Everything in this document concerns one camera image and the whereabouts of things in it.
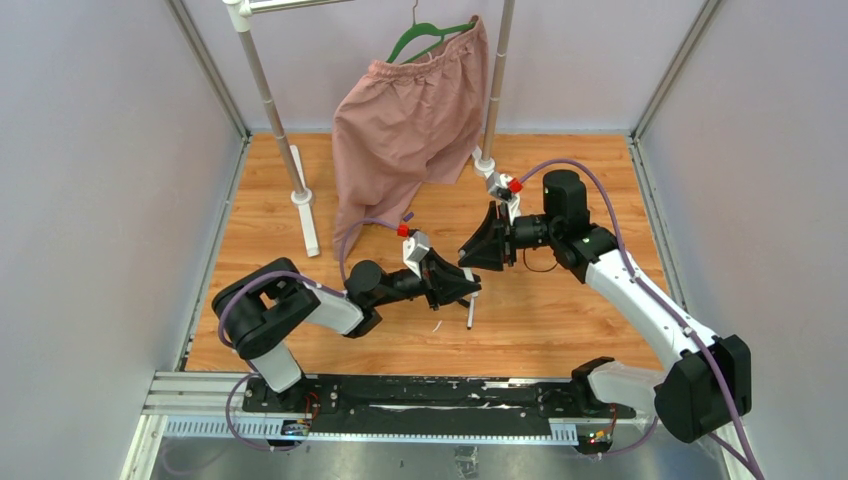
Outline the white marker grey tip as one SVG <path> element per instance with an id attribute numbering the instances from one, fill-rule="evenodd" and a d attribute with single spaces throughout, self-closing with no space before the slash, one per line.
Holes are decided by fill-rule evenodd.
<path id="1" fill-rule="evenodd" d="M 471 330 L 473 328 L 474 323 L 474 314 L 475 314 L 475 306 L 476 306 L 476 297 L 474 295 L 470 296 L 467 300 L 467 320 L 466 320 L 466 329 Z"/>

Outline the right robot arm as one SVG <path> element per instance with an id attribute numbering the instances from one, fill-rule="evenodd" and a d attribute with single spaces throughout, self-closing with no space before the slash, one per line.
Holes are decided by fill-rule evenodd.
<path id="1" fill-rule="evenodd" d="M 656 416 L 678 440 L 692 443 L 752 409 L 751 351 L 737 335 L 721 337 L 692 318 L 637 266 L 617 234 L 591 220 L 579 175 L 553 170 L 542 179 L 543 211 L 518 210 L 522 183 L 486 178 L 486 216 L 459 250 L 459 264 L 502 271 L 518 252 L 548 247 L 557 264 L 599 293 L 632 325 L 662 365 L 649 370 L 599 357 L 572 372 L 571 403 L 584 417 L 610 404 Z"/>

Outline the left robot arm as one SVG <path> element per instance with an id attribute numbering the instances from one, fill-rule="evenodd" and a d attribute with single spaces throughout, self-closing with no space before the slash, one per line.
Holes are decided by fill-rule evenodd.
<path id="1" fill-rule="evenodd" d="M 293 413 L 304 405 L 307 389 L 285 339 L 301 324 L 359 338 L 381 322 L 380 306 L 422 297 L 437 310 L 462 303 L 481 288 L 478 275 L 466 273 L 434 250 L 425 253 L 416 267 L 393 272 L 362 260 L 351 270 L 343 290 L 306 277 L 290 259 L 281 257 L 222 289 L 211 307 L 220 340 L 265 381 L 271 404 Z"/>

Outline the pink shorts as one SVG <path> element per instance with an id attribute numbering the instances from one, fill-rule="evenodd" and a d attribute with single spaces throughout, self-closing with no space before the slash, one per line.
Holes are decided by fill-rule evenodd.
<path id="1" fill-rule="evenodd" d="M 407 64 L 374 60 L 337 107 L 332 155 L 338 208 L 333 255 L 360 220 L 398 224 L 425 183 L 455 183 L 478 144 L 488 86 L 483 20 Z"/>

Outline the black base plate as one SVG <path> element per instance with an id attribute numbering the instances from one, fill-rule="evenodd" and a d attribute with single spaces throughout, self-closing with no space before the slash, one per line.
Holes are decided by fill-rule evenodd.
<path id="1" fill-rule="evenodd" d="M 276 393 L 248 381 L 244 411 L 315 414 L 317 433 L 428 438 L 549 438 L 569 441 L 567 424 L 631 420 L 630 407 L 590 403 L 568 380 L 506 377 L 307 375 Z"/>

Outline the aluminium frame rail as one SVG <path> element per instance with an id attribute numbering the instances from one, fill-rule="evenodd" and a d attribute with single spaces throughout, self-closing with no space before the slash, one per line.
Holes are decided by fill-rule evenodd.
<path id="1" fill-rule="evenodd" d="M 566 379 L 155 375 L 126 479 L 746 479 L 727 430 L 685 444 Z"/>

